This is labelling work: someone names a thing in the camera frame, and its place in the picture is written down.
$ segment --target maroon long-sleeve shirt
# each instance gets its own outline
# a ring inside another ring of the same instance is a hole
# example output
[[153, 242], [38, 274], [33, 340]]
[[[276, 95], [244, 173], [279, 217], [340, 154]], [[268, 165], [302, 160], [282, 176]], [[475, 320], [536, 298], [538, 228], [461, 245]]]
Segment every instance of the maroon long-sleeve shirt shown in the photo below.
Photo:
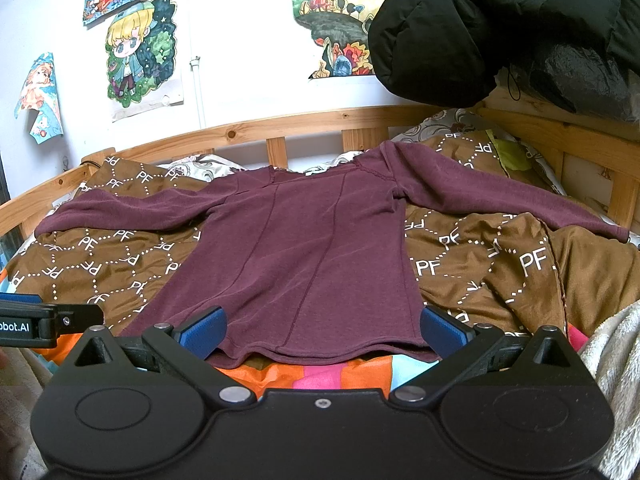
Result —
[[45, 218], [36, 235], [168, 230], [205, 214], [196, 249], [125, 333], [178, 325], [218, 304], [229, 324], [224, 354], [209, 358], [217, 367], [238, 366], [251, 352], [307, 365], [379, 349], [428, 359], [404, 250], [405, 200], [448, 214], [530, 212], [551, 229], [575, 224], [628, 239], [626, 229], [562, 197], [392, 142], [311, 176], [268, 167], [148, 198], [91, 190]]

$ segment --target black puffer jacket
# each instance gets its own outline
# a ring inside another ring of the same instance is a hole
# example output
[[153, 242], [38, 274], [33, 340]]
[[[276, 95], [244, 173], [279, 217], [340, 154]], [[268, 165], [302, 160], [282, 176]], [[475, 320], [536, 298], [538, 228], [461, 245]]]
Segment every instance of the black puffer jacket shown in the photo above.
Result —
[[541, 42], [591, 48], [640, 74], [640, 0], [385, 0], [369, 30], [374, 70], [394, 94], [467, 107]]

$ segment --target screw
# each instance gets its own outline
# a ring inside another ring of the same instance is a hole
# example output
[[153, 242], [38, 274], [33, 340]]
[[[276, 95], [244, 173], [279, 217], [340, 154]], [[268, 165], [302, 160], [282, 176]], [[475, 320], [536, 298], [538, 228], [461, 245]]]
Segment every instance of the screw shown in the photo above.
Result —
[[329, 399], [318, 399], [316, 400], [316, 402], [314, 402], [314, 404], [316, 405], [316, 407], [322, 408], [324, 410], [331, 405], [331, 401]]
[[220, 390], [220, 399], [234, 404], [245, 402], [249, 397], [251, 397], [251, 390], [244, 386], [227, 386]]
[[400, 386], [395, 392], [396, 399], [404, 402], [418, 402], [427, 396], [427, 392], [420, 386]]

